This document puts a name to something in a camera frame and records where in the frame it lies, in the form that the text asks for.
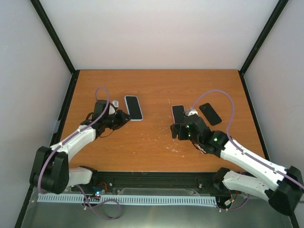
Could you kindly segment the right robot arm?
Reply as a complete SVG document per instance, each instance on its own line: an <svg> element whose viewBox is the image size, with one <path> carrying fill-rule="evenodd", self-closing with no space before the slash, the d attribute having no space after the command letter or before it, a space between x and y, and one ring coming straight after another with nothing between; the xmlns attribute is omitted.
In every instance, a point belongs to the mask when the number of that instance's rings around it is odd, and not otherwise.
<svg viewBox="0 0 304 228"><path fill-rule="evenodd" d="M304 193L301 171L286 168L258 156L222 131L212 131L196 110L173 114L173 138L189 140L204 154L236 164L249 175L221 168L214 180L219 190L237 190L267 201L279 213L291 216Z"/></svg>

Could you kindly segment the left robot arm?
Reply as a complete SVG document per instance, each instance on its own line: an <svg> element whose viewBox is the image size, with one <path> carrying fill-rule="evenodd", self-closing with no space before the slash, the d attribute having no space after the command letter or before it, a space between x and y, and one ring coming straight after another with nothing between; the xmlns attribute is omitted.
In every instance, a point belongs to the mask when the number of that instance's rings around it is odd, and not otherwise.
<svg viewBox="0 0 304 228"><path fill-rule="evenodd" d="M64 140L50 147L38 148L29 182L39 192L62 193L66 188L83 185L88 191L98 188L99 179L95 169L80 166L71 169L71 159L86 145L101 137L106 129L118 130L131 117L118 108L118 101L98 100L93 112L89 113L78 128Z"/></svg>

